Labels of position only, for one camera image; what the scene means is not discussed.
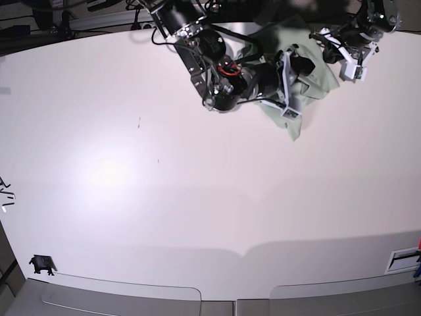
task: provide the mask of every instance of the white table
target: white table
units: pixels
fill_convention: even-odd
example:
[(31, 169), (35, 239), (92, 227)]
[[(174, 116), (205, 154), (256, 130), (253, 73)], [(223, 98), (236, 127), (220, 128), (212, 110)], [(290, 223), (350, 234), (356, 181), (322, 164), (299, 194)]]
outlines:
[[(267, 298), (279, 285), (383, 275), (391, 251), (418, 245), (421, 37), (386, 35), (366, 82), (309, 107), (294, 143), (254, 105), (206, 111), (179, 56), (150, 36), (0, 62), (11, 91), (0, 95), (0, 176), (16, 194), (0, 220), (25, 277)], [(34, 254), (64, 275), (35, 275)]]

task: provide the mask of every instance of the cable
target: cable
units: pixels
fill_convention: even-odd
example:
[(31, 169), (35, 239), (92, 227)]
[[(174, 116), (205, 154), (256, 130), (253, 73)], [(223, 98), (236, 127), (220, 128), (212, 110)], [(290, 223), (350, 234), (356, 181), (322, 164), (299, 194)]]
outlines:
[(19, 19), (19, 18), (33, 18), (34, 16), (33, 15), (23, 15), (23, 16), (17, 16), (16, 18), (2, 18), (1, 20), (0, 20), (0, 22), (3, 22), (3, 21), (10, 21), (10, 20), (17, 20), (17, 19)]
[(285, 105), (283, 103), (280, 103), (278, 101), (269, 99), (268, 97), (260, 97), (260, 98), (257, 98), (257, 99), (251, 99), (251, 100), (247, 100), (247, 101), (241, 101), (241, 102), (238, 102), (237, 104), (246, 104), (246, 103), (252, 103), (252, 102), (256, 102), (256, 101), (268, 101), (268, 102), (271, 102), (273, 104), (276, 104), (281, 109), (285, 108)]
[(102, 33), (102, 34), (112, 34), (113, 32), (108, 32), (108, 31), (91, 31), (91, 30), (72, 30), (72, 32), (75, 33)]
[(78, 7), (80, 5), (83, 5), (87, 3), (87, 0), (81, 0), (79, 2), (73, 3), (72, 5), (65, 5), (63, 7), (57, 7), (57, 8), (46, 8), (46, 7), (37, 7), (33, 6), (32, 3), (36, 3), (37, 0), (20, 0), (24, 5), (27, 7), (35, 10), (35, 11), (41, 11), (41, 12), (54, 12), (54, 11), (64, 11), (68, 9), (72, 9), (74, 7)]
[(243, 68), (241, 66), (237, 66), (237, 64), (235, 63), (232, 66), (234, 66), (235, 68), (231, 68), (230, 70), (234, 70), (234, 72), (227, 72), (222, 67), (218, 67), (218, 71), (222, 74), (225, 74), (226, 76), (239, 76)]
[(174, 47), (179, 47), (179, 48), (182, 48), (182, 49), (185, 49), (186, 51), (189, 51), (190, 53), (192, 53), (192, 54), (194, 54), (195, 56), (198, 56), (198, 58), (200, 59), (200, 62), (202, 63), (202, 65), (203, 65), (203, 70), (205, 71), (205, 85), (206, 85), (206, 90), (205, 90), (205, 92), (204, 92), (204, 94), (202, 95), (202, 104), (203, 104), (203, 106), (205, 106), (205, 98), (206, 98), (206, 96), (208, 95), (208, 93), (209, 93), (209, 87), (208, 87), (208, 81), (209, 81), (209, 76), (208, 76), (208, 69), (207, 69), (207, 65), (206, 65), (206, 62), (205, 62), (205, 60), (203, 59), (203, 57), (200, 55), (200, 54), (198, 54), (194, 49), (191, 49), (191, 48), (188, 48), (188, 47), (186, 47), (186, 46), (184, 46), (184, 45), (181, 45), (181, 44), (177, 44), (177, 43), (166, 43), (166, 42), (164, 42), (164, 43), (157, 43), (155, 40), (154, 40), (154, 37), (155, 37), (155, 33), (157, 32), (157, 28), (155, 28), (154, 30), (153, 30), (153, 33), (152, 33), (152, 36), (151, 36), (151, 40), (152, 40), (152, 43), (154, 44), (154, 45), (169, 45), (169, 46), (174, 46)]
[(256, 60), (259, 60), (263, 56), (263, 46), (258, 40), (251, 38), (249, 36), (243, 35), (243, 34), (238, 34), (233, 31), (227, 30), (226, 28), (223, 28), (221, 26), (217, 26), (214, 24), (209, 24), (209, 26), (210, 28), (212, 28), (213, 30), (217, 32), (221, 32), (228, 36), (232, 36), (233, 38), (238, 38), (240, 40), (247, 41), (256, 46), (257, 53), (236, 60), (235, 62), (237, 64), (248, 63), (249, 61), (256, 61)]
[(140, 9), (136, 9), (136, 13), (134, 15), (134, 22), (132, 26), (130, 27), (131, 31), (141, 30), (142, 27), (140, 26), (139, 22), (137, 21), (139, 18)]

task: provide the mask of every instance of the green cloth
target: green cloth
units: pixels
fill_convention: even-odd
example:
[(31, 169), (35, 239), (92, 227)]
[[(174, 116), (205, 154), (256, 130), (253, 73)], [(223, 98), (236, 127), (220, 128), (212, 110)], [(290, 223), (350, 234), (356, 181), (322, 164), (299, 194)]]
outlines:
[[(301, 105), (301, 110), (315, 100), (323, 99), (327, 94), (339, 87), (335, 75), (323, 60), (322, 50), (315, 40), (309, 38), (310, 30), (300, 16), (294, 16), (282, 23), (265, 26), (251, 37), (259, 40), (264, 47), (265, 55), (274, 55), (278, 51), (286, 51), (293, 44), (297, 44), (299, 56), (309, 58), (316, 68), (310, 76), (299, 76), (291, 87), (292, 98)], [(251, 55), (255, 52), (252, 45), (240, 51), (238, 57)], [(301, 133), (303, 120), (301, 116), (291, 122), (280, 116), (276, 109), (259, 103), (260, 108), (278, 125), (286, 128), (292, 140), (296, 140)]]

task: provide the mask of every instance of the red cable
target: red cable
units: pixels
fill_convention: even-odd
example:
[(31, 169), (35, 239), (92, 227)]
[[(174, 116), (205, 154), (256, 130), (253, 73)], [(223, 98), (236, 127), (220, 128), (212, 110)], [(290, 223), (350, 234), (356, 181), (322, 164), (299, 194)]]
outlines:
[(240, 74), (241, 74), (241, 71), (243, 70), (240, 66), (237, 66), (237, 64), (233, 64), (233, 66), (234, 67), (238, 67), (237, 68), (237, 71), (235, 71), (235, 72), (226, 72), (221, 66), (220, 67), (218, 67), (218, 70), (221, 72), (221, 73), (223, 73), (223, 74), (225, 74), (226, 76), (239, 76)]

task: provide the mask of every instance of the wire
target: wire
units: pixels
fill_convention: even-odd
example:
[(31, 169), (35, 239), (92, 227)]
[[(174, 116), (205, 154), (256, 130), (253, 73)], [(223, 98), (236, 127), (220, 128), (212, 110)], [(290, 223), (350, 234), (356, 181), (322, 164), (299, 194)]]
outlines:
[(237, 69), (232, 68), (231, 70), (235, 70), (235, 72), (227, 72), (222, 67), (218, 67), (218, 71), (222, 74), (225, 74), (226, 76), (239, 76), (241, 74), (241, 71), (243, 68), (241, 66), (237, 66), (237, 64), (233, 64), (234, 67), (237, 67)]
[(205, 106), (205, 98), (206, 98), (206, 96), (208, 95), (208, 93), (209, 93), (209, 87), (208, 87), (208, 81), (209, 81), (209, 76), (208, 76), (208, 69), (207, 69), (207, 65), (206, 65), (206, 62), (205, 62), (205, 60), (203, 59), (203, 57), (200, 55), (200, 54), (198, 54), (198, 52), (196, 52), (194, 49), (191, 49), (191, 48), (188, 48), (188, 47), (186, 47), (186, 46), (184, 46), (184, 45), (181, 45), (181, 44), (177, 44), (177, 43), (166, 43), (166, 42), (164, 42), (164, 43), (157, 43), (155, 40), (154, 40), (154, 37), (155, 37), (155, 33), (157, 32), (157, 28), (155, 28), (154, 30), (153, 30), (153, 33), (152, 33), (152, 36), (151, 36), (151, 40), (152, 40), (152, 43), (154, 44), (154, 45), (169, 45), (169, 46), (174, 46), (174, 47), (179, 47), (179, 48), (182, 48), (182, 49), (185, 49), (186, 51), (189, 51), (190, 53), (192, 53), (192, 54), (194, 54), (195, 56), (197, 56), (198, 58), (199, 58), (199, 60), (200, 60), (200, 62), (202, 63), (202, 65), (203, 65), (203, 70), (205, 71), (205, 85), (206, 85), (206, 90), (205, 90), (205, 92), (204, 92), (204, 94), (202, 95), (202, 104)]
[(81, 1), (73, 3), (71, 5), (65, 5), (63, 7), (57, 7), (57, 8), (46, 8), (46, 7), (33, 6), (32, 3), (36, 3), (37, 0), (20, 0), (20, 2), (22, 2), (24, 5), (26, 5), (27, 7), (31, 8), (35, 11), (54, 12), (54, 11), (64, 11), (64, 10), (72, 9), (74, 7), (78, 7), (80, 5), (83, 5), (83, 4), (87, 3), (87, 0), (81, 0)]
[(256, 60), (259, 60), (263, 56), (263, 46), (258, 40), (254, 39), (254, 38), (251, 38), (249, 36), (243, 35), (243, 34), (235, 33), (233, 31), (227, 30), (226, 28), (223, 28), (221, 26), (217, 26), (217, 25), (214, 25), (214, 24), (209, 24), (209, 27), (212, 28), (214, 31), (224, 33), (228, 36), (232, 36), (233, 38), (238, 38), (242, 41), (247, 41), (247, 42), (252, 43), (253, 45), (256, 46), (257, 53), (246, 56), (246, 57), (242, 57), (242, 58), (236, 60), (235, 62), (237, 64), (248, 63), (249, 61), (256, 61)]
[(0, 20), (0, 22), (3, 22), (3, 21), (10, 21), (10, 20), (17, 20), (17, 19), (19, 19), (19, 18), (33, 18), (34, 16), (33, 15), (23, 15), (23, 16), (17, 16), (16, 18), (2, 18), (1, 20)]
[(75, 33), (102, 33), (102, 34), (112, 34), (113, 32), (108, 32), (108, 31), (91, 31), (91, 30), (72, 30), (72, 32)]
[(132, 26), (130, 27), (131, 31), (135, 31), (135, 30), (141, 30), (142, 27), (140, 26), (139, 22), (137, 21), (139, 18), (139, 13), (140, 13), (140, 9), (136, 9), (136, 13), (134, 15), (134, 22), (132, 24)]
[(246, 104), (246, 103), (252, 103), (252, 102), (256, 102), (256, 101), (268, 101), (268, 102), (271, 102), (273, 104), (276, 104), (281, 109), (283, 109), (285, 107), (285, 105), (283, 103), (280, 103), (278, 101), (269, 99), (268, 97), (259, 97), (257, 99), (251, 99), (251, 100), (247, 100), (247, 101), (241, 101), (241, 102), (238, 102), (237, 104)]

